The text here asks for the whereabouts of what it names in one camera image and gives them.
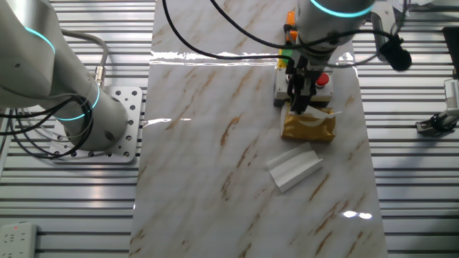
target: metal mounting plate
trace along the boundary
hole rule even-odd
[[[77,150],[76,156],[68,156],[59,160],[53,160],[56,164],[127,164],[136,157],[138,124],[141,117],[142,89],[139,87],[105,87],[105,92],[112,97],[117,98],[123,103],[128,112],[128,120],[133,121],[132,125],[128,124],[123,137],[110,149],[106,151],[86,151]],[[64,126],[56,121],[55,133],[65,135]],[[65,153],[73,147],[71,143],[59,143],[53,141],[49,151],[55,153]]]

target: power outlet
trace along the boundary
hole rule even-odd
[[[32,223],[0,228],[0,258],[34,258],[37,226]]]

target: marble table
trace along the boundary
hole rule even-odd
[[[209,1],[168,0],[180,32],[213,53],[276,53],[232,28]],[[271,42],[294,0],[219,1]],[[130,257],[387,257],[355,69],[336,70],[332,143],[321,170],[281,193],[266,162],[302,142],[280,138],[276,60],[208,59],[173,35],[156,4]],[[339,50],[353,59],[351,45]]]

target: orange connector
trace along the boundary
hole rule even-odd
[[[287,14],[287,20],[285,21],[286,24],[295,26],[295,12],[294,11],[289,11]],[[298,32],[290,30],[290,34],[292,35],[293,40],[296,40],[296,37],[298,36]],[[286,42],[290,42],[290,39],[288,36],[285,36]]]

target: gold package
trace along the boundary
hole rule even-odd
[[[332,108],[317,108],[329,115]],[[290,115],[290,103],[286,102],[280,116],[280,137],[300,140],[331,142],[335,138],[336,117],[314,118],[312,115]]]

